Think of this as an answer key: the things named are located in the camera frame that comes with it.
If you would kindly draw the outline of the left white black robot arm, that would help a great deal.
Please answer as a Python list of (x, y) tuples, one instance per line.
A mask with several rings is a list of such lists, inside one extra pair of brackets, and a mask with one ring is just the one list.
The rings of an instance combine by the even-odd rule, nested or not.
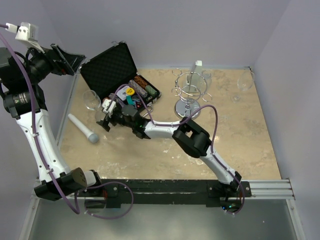
[(57, 44), (38, 51), (29, 48), (26, 55), (0, 49), (0, 85), (4, 109), (24, 132), (36, 160), (40, 185), (34, 188), (37, 197), (57, 201), (61, 193), (68, 196), (86, 189), (99, 196), (104, 184), (94, 170), (73, 170), (63, 159), (52, 133), (49, 113), (39, 82), (47, 75), (73, 76), (86, 57), (62, 50)]

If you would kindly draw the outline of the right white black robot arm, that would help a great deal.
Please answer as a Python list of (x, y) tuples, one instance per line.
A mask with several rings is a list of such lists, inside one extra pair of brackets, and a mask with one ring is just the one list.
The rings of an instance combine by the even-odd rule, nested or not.
[(141, 116), (133, 105), (121, 106), (107, 99), (96, 114), (96, 123), (107, 132), (110, 125), (121, 125), (132, 130), (140, 139), (173, 139), (190, 157), (200, 159), (216, 175), (223, 192), (235, 196), (242, 188), (242, 176), (230, 167), (214, 147), (215, 136), (210, 134), (190, 117), (180, 121), (155, 121)]

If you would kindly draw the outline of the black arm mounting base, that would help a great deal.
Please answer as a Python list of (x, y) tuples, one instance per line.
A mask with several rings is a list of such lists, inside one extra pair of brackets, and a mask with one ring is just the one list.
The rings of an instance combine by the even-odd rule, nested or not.
[(79, 197), (99, 202), (98, 207), (120, 208), (124, 204), (141, 205), (205, 205), (240, 206), (240, 199), (252, 196), (248, 181), (241, 183), (244, 191), (226, 192), (218, 180), (210, 179), (103, 179), (104, 186), (88, 189)]

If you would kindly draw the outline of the clear wine glass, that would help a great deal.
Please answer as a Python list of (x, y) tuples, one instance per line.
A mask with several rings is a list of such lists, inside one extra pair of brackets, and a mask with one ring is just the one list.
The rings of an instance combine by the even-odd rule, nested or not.
[(237, 80), (239, 92), (231, 96), (231, 100), (237, 103), (241, 100), (241, 94), (248, 91), (255, 82), (255, 74), (250, 70), (245, 70)]
[(82, 94), (85, 107), (91, 111), (97, 111), (101, 107), (101, 99), (93, 90), (87, 90)]

